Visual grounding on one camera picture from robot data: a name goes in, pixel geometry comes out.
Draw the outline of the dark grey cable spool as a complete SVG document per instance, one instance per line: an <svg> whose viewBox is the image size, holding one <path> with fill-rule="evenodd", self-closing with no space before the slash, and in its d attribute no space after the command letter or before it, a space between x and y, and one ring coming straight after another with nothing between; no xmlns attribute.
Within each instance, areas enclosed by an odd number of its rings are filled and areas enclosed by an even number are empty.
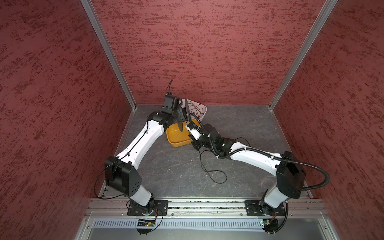
<svg viewBox="0 0 384 240"><path fill-rule="evenodd" d="M184 104L183 104L183 99L182 99L182 104L179 106L179 108L185 108ZM186 122L189 121L189 116L190 116L190 113L188 112L188 109L186 109L186 115L185 115L185 118L186 118ZM179 130L180 132L183 132L184 131L184 127L183 127L183 123L178 123L178 127L179 127Z"/></svg>

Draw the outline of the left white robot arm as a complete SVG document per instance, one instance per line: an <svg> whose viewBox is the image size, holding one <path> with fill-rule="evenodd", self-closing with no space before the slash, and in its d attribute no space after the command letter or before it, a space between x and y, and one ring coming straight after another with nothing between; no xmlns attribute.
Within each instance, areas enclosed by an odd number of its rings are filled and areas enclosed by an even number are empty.
<svg viewBox="0 0 384 240"><path fill-rule="evenodd" d="M185 107L175 110L163 107L160 111L147 116L146 124L136 138L116 157L108 157L105 161L106 185L130 198L143 215L151 215L155 211L155 199L142 184L138 173L139 165L154 142L174 122L187 120L189 111Z"/></svg>

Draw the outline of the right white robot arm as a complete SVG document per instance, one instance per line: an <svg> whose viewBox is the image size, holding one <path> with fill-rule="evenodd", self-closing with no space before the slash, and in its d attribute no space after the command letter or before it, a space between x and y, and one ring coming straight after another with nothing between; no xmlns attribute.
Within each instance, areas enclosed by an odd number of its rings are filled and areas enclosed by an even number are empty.
<svg viewBox="0 0 384 240"><path fill-rule="evenodd" d="M237 140L221 137L209 124L198 127L189 123L186 128L196 150L205 147L218 159L243 162L276 177L276 184L266 190L256 207L261 215L275 215L283 209L284 201L301 196L306 172L291 152L269 153L246 146Z"/></svg>

